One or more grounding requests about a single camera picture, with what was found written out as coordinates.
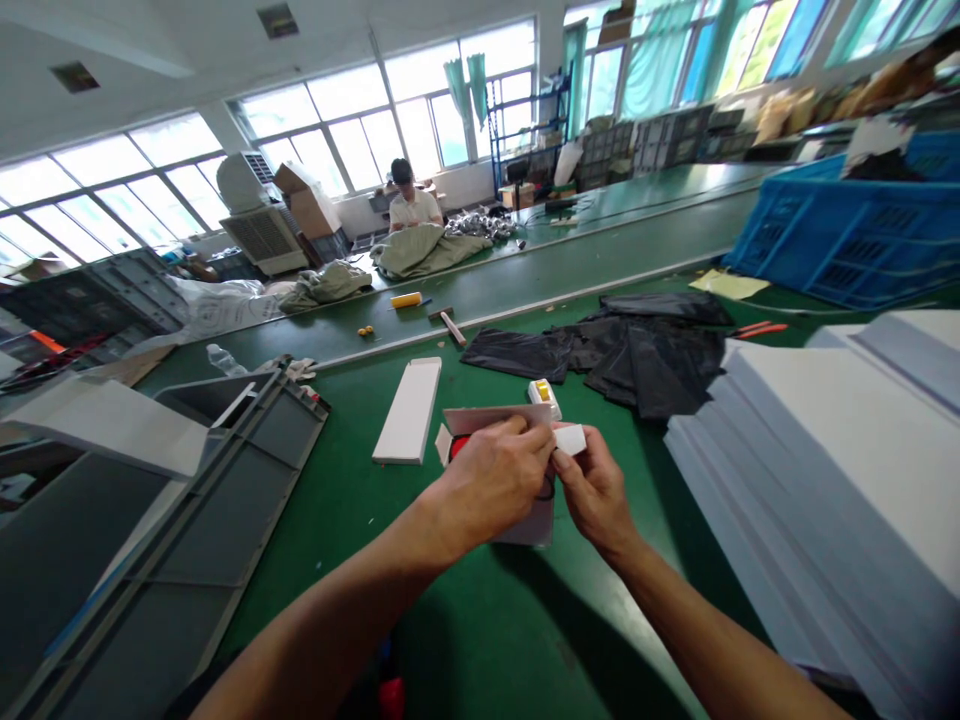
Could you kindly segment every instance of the ceiling vent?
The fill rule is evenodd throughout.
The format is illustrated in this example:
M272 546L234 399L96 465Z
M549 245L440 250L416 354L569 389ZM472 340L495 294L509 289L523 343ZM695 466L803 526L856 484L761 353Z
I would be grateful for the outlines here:
M50 72L53 73L54 77L60 81L60 84L63 85L71 95L76 95L78 92L86 92L87 90L95 90L100 87L97 79L90 74L90 71L87 70L81 62L56 65L50 68Z
M271 40L300 34L297 21L293 18L293 13L290 12L290 6L286 3L261 8L257 10L257 15L260 16L263 29L267 31L267 37Z

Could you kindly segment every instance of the blue plastic crate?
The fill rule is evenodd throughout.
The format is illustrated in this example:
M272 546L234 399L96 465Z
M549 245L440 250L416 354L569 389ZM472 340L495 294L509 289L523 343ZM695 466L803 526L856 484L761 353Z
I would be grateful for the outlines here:
M925 133L907 163L930 182L839 180L846 155L764 180L724 263L855 310L960 279L960 132Z

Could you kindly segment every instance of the stack of white boxes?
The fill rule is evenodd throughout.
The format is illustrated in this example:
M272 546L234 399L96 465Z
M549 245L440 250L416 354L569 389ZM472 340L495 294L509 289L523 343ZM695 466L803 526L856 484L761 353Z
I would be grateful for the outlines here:
M960 667L960 312L742 344L666 442L771 640L885 718Z

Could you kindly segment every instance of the gray fabric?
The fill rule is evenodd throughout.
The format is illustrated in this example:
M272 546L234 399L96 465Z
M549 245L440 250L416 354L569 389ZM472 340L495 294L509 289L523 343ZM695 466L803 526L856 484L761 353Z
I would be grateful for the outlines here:
M370 257L383 275L401 280L446 270L489 247L493 242L487 238L446 237L442 227L427 224L390 233Z
M343 260L334 260L320 272L304 270L293 291L280 300L280 309L288 315L312 310L324 303L342 300L360 288L373 284L373 276Z

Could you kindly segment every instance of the plastic bottle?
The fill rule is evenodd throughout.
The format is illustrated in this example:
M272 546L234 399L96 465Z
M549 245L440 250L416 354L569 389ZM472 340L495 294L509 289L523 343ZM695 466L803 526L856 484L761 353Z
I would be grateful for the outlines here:
M210 358L210 364L223 371L223 374L227 377L246 375L248 372L243 365L233 359L233 355L216 343L207 345L207 357Z

